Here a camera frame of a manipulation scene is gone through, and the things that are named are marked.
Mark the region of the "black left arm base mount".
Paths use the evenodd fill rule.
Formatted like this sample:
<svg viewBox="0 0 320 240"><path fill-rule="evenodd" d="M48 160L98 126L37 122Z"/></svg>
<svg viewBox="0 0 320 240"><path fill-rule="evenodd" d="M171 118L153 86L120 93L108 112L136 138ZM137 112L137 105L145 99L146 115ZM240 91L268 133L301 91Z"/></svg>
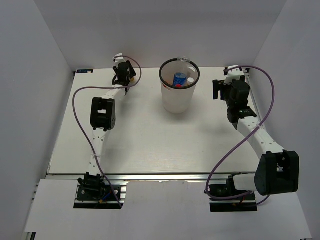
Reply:
<svg viewBox="0 0 320 240"><path fill-rule="evenodd" d="M124 205L127 182L112 181L109 184L100 174L86 173L77 179L74 209L120 210Z"/></svg>

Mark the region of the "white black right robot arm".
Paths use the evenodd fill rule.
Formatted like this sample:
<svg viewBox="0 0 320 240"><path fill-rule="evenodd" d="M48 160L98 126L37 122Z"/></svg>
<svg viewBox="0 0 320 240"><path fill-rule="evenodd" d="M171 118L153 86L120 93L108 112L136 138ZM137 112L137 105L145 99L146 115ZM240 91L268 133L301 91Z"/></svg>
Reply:
<svg viewBox="0 0 320 240"><path fill-rule="evenodd" d="M236 200L244 191L258 192L262 196L294 193L299 188L300 157L287 151L259 125L256 113L249 107L250 86L243 80L225 84L213 80L213 99L227 105L227 118L250 144L259 164L255 173L237 174L225 188L226 195Z"/></svg>

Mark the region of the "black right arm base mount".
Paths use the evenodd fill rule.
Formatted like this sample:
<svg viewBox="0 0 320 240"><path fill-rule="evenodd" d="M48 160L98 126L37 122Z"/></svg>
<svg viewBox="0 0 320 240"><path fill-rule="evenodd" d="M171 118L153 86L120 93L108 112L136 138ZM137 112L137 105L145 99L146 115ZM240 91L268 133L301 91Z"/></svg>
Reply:
<svg viewBox="0 0 320 240"><path fill-rule="evenodd" d="M209 194L216 197L216 199L209 199L211 213L244 213L258 211L255 194L247 194L248 191L246 190L237 190L234 183L234 176L234 174L229 175L223 184L209 185Z"/></svg>

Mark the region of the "clear bottle with blue label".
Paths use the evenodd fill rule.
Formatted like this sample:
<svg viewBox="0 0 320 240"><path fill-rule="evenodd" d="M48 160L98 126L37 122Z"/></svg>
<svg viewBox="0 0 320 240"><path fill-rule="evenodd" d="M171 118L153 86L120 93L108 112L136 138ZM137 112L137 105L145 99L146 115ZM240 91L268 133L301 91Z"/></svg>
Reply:
<svg viewBox="0 0 320 240"><path fill-rule="evenodd" d="M187 57L178 57L175 63L172 85L175 87L176 84L181 84L182 87L186 87L188 85L187 80L190 76L190 60Z"/></svg>

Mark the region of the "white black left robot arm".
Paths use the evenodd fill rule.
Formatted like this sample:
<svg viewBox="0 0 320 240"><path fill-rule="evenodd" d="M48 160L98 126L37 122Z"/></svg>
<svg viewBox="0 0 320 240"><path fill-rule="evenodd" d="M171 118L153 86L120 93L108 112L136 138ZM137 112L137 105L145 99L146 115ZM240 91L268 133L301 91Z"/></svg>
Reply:
<svg viewBox="0 0 320 240"><path fill-rule="evenodd" d="M171 89L130 62L94 97L88 140L93 167L105 174L201 174L217 161L209 89Z"/></svg>

